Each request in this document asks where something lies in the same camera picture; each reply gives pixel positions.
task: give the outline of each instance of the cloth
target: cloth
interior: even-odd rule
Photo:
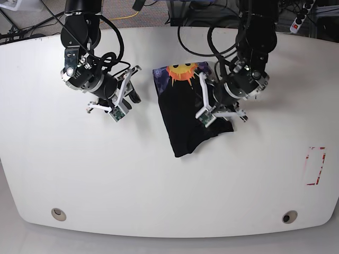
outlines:
[[[220,133],[233,132],[232,124],[224,119],[217,119],[206,128],[195,118],[203,106],[199,76],[195,73],[197,68],[212,75],[207,62],[153,70],[159,107],[177,158],[192,153],[203,141]]]

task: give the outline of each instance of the white table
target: white table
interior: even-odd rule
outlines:
[[[151,70],[206,59],[181,49],[175,28],[121,33],[124,60],[143,71],[132,80],[142,103],[119,123],[100,111],[88,115],[94,96],[63,84],[58,36],[0,47],[0,157],[24,220],[174,238],[288,231],[329,220],[339,196],[338,45],[279,35],[266,69],[269,87],[256,101],[241,102],[249,121],[236,119],[236,132],[176,159]],[[222,49],[235,35],[224,29],[213,39]],[[185,28],[183,40],[203,52],[206,29]],[[114,33],[104,31],[96,54],[117,51],[117,45]],[[309,147],[326,147],[314,186],[307,184],[316,181],[322,151]],[[51,216],[55,207],[66,221]],[[291,210],[298,212],[296,221],[282,223]]]

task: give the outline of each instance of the power strip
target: power strip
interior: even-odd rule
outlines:
[[[311,12],[311,9],[313,5],[315,4],[315,2],[316,0],[306,0],[302,10],[297,15],[292,26],[290,27],[291,33],[298,33],[299,29],[301,28],[303,22],[306,19],[306,15],[308,15]]]

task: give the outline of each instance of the cartoon sun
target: cartoon sun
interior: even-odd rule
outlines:
[[[172,77],[172,86],[174,84],[174,81],[184,81],[187,80],[190,85],[191,78],[194,78],[194,71],[197,69],[198,65],[196,63],[186,63],[185,65],[173,65],[173,66],[167,66],[167,72],[170,77]]]

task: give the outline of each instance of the yellow cable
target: yellow cable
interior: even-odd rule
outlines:
[[[112,20],[124,20],[124,19],[129,19],[130,17],[135,17],[136,15],[138,15],[139,12],[136,12],[135,14],[133,15],[130,15],[130,16],[126,16],[126,17],[113,17],[111,19],[109,19],[110,21]]]

